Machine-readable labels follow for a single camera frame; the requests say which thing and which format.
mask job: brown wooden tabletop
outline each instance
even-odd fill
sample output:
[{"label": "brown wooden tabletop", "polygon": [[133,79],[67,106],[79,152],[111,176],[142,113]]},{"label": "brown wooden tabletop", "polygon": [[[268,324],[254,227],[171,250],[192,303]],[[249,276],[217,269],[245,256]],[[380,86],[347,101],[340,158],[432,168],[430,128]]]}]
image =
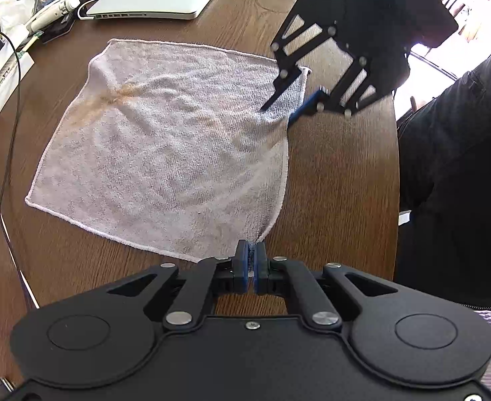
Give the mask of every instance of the brown wooden tabletop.
[{"label": "brown wooden tabletop", "polygon": [[[65,109],[82,88],[89,60],[111,38],[195,42],[271,56],[269,44],[295,0],[212,0],[193,21],[118,19],[76,22],[72,31],[30,51],[22,81],[22,117],[4,218],[40,305],[160,264],[158,254],[93,235],[24,203],[43,151]],[[349,64],[333,41],[302,64],[312,69],[307,95],[331,87]],[[16,105],[0,114],[0,184]],[[351,119],[302,117],[289,131],[289,175],[281,214],[266,238],[268,254],[320,269],[338,261],[390,278],[397,238],[398,151],[391,98]],[[180,261],[181,267],[192,264]],[[219,313],[282,313],[281,299],[228,296]],[[9,352],[9,332],[24,302],[0,231],[0,376],[22,377]]]}]

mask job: metal pin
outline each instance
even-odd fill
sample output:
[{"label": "metal pin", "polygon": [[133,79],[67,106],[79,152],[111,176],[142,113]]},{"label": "metal pin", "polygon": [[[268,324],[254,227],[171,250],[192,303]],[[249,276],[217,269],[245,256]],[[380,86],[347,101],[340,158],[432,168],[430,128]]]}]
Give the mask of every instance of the metal pin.
[{"label": "metal pin", "polygon": [[340,317],[333,312],[316,312],[312,315],[312,320],[320,325],[333,325],[338,323]]},{"label": "metal pin", "polygon": [[188,312],[177,310],[166,315],[166,321],[172,325],[184,325],[190,323],[192,316]]},{"label": "metal pin", "polygon": [[245,328],[248,330],[257,330],[260,328],[260,324],[258,324],[256,321],[247,321],[245,323]]}]

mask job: metal screw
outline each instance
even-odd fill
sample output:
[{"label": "metal screw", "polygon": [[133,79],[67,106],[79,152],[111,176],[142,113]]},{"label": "metal screw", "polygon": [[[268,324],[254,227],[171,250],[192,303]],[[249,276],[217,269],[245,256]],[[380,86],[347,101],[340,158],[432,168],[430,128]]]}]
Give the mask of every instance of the metal screw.
[{"label": "metal screw", "polygon": [[258,324],[256,321],[247,321],[245,323],[245,328],[247,330],[257,330],[260,328],[260,324]]},{"label": "metal screw", "polygon": [[316,312],[312,315],[312,320],[320,325],[333,325],[338,323],[340,317],[333,312]]},{"label": "metal screw", "polygon": [[188,312],[182,312],[177,310],[166,315],[166,321],[172,325],[184,325],[190,323],[192,320],[191,315]]}]

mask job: black pants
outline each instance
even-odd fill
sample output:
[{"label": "black pants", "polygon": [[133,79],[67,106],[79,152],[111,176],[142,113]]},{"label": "black pants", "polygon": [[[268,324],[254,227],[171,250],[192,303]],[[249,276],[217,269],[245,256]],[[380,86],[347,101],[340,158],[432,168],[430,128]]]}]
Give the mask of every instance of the black pants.
[{"label": "black pants", "polygon": [[491,58],[400,121],[394,281],[491,307]]}]

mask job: white towel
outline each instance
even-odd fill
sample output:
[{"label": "white towel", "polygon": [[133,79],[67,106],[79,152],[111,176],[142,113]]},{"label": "white towel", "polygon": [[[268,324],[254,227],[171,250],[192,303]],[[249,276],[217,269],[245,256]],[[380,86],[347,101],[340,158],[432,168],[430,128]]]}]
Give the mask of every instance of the white towel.
[{"label": "white towel", "polygon": [[26,203],[95,234],[198,261],[262,240],[282,206],[289,113],[276,63],[204,45],[113,39],[88,67]]}]

